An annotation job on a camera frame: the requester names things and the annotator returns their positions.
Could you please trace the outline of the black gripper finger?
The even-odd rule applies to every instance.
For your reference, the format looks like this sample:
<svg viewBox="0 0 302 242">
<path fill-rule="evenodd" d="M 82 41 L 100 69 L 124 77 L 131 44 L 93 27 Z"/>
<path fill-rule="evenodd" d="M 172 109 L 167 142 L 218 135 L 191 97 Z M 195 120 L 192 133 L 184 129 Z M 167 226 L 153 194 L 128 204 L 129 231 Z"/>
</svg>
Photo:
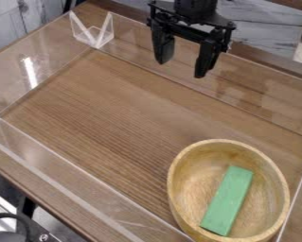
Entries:
<svg viewBox="0 0 302 242">
<path fill-rule="evenodd" d="M 164 64 L 173 55 L 173 35 L 163 26 L 152 25 L 151 41 L 155 60 Z"/>
<path fill-rule="evenodd" d="M 197 59 L 195 65 L 195 78 L 203 78 L 207 71 L 212 69 L 216 59 L 219 44 L 212 39 L 206 39 L 199 44 Z"/>
</svg>

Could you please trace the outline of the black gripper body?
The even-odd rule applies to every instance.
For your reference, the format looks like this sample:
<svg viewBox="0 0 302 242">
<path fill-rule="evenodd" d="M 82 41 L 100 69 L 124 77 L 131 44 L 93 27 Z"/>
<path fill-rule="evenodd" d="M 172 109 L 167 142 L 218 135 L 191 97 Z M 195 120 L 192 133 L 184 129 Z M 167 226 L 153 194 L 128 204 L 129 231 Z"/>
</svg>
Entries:
<svg viewBox="0 0 302 242">
<path fill-rule="evenodd" d="M 173 36 L 200 43 L 212 38 L 226 52 L 234 22 L 218 14 L 218 0 L 149 0 L 151 8 L 147 25 L 151 28 L 152 43 L 160 45 Z"/>
</svg>

